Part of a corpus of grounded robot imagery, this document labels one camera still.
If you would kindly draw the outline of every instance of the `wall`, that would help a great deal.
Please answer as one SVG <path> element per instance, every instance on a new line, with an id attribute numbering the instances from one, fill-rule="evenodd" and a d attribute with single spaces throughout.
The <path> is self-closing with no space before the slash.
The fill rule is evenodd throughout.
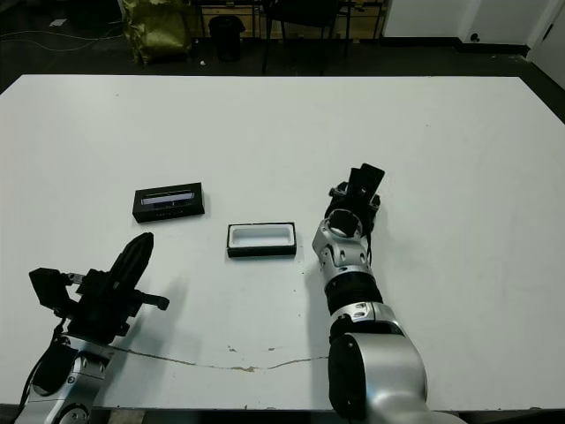
<path id="1" fill-rule="evenodd" d="M 565 89 L 565 8 L 556 17 L 547 38 L 532 49 L 528 60 Z"/>
<path id="2" fill-rule="evenodd" d="M 391 0 L 385 37 L 457 37 L 470 0 Z"/>
<path id="3" fill-rule="evenodd" d="M 563 0 L 391 0 L 385 37 L 459 37 L 471 42 L 527 44 L 549 25 Z"/>
<path id="4" fill-rule="evenodd" d="M 482 0 L 469 27 L 459 36 L 469 42 L 478 34 L 481 43 L 526 44 L 550 0 Z"/>
<path id="5" fill-rule="evenodd" d="M 0 0 L 0 13 L 18 4 L 19 0 Z"/>

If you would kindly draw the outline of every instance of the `chair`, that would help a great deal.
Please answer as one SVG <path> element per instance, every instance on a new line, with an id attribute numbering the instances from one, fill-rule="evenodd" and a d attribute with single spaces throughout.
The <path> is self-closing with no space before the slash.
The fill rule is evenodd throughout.
<path id="1" fill-rule="evenodd" d="M 282 42 L 286 41 L 285 23 L 321 28 L 321 39 L 324 38 L 324 29 L 329 27 L 328 38 L 331 39 L 335 18 L 341 7 L 340 0 L 262 0 L 262 3 L 267 18 L 267 43 L 263 56 L 263 73 L 267 70 L 268 46 L 274 20 L 281 22 Z"/>

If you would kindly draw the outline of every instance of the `robotic arm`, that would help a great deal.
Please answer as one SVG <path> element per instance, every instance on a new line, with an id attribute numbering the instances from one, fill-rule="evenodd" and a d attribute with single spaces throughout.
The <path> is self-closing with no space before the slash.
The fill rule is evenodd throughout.
<path id="1" fill-rule="evenodd" d="M 32 370 L 22 394 L 17 424 L 85 424 L 104 383 L 116 336 L 125 336 L 126 320 L 142 304 L 166 310 L 169 300 L 135 290 L 153 251 L 153 234 L 132 240 L 108 272 L 85 276 L 39 268 L 29 273 L 40 303 L 62 319 L 48 350 Z M 67 286 L 78 284 L 80 301 Z M 70 320 L 67 331 L 63 324 Z"/>
<path id="2" fill-rule="evenodd" d="M 463 423 L 428 409 L 424 363 L 371 271 L 376 191 L 384 174 L 366 163 L 353 168 L 348 183 L 330 190 L 313 241 L 331 314 L 329 399 L 343 418 L 369 424 Z"/>

